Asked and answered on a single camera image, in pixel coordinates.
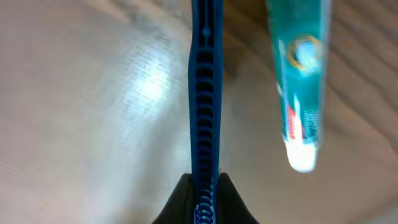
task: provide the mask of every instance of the brown wood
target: brown wood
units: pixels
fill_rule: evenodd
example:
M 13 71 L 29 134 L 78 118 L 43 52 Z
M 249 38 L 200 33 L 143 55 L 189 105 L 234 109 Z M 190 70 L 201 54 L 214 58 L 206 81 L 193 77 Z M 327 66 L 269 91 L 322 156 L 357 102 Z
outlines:
M 280 137 L 261 0 L 224 0 L 220 167 L 260 223 L 358 223 L 398 199 L 398 3 L 333 2 L 325 140 Z M 190 171 L 188 0 L 0 2 L 1 223 L 150 223 Z

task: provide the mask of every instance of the black object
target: black object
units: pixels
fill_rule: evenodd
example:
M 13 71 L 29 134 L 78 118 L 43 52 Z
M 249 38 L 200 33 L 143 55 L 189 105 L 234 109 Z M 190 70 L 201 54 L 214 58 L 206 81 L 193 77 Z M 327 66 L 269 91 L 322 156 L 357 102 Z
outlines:
M 257 224 L 226 173 L 218 179 L 217 224 Z M 181 176 L 169 200 L 153 224 L 192 224 L 194 211 L 191 174 Z

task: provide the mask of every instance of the teal tube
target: teal tube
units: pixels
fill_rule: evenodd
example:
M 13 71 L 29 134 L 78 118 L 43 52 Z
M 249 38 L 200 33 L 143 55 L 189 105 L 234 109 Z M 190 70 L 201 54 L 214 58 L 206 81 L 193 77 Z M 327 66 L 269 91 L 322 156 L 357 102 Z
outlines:
M 267 0 L 287 157 L 314 170 L 322 140 L 330 0 Z

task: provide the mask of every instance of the blurred background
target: blurred background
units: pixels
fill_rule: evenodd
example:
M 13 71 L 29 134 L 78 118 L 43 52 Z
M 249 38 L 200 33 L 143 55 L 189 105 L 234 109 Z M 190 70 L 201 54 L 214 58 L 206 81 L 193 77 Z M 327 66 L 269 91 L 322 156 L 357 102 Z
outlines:
M 324 146 L 289 166 L 263 0 L 224 0 L 220 168 L 260 223 L 398 223 L 398 1 L 334 0 Z M 189 0 L 0 1 L 0 222 L 151 223 L 190 172 Z

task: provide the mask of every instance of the wooden surface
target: wooden surface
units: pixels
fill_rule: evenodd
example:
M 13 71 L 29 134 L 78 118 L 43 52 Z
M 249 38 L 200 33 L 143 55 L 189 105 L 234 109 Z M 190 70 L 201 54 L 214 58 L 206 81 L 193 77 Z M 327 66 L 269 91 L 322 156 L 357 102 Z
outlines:
M 325 139 L 280 137 L 260 0 L 225 0 L 220 167 L 260 223 L 361 223 L 398 199 L 398 2 L 335 0 Z M 190 171 L 187 0 L 0 2 L 0 222 L 150 223 Z

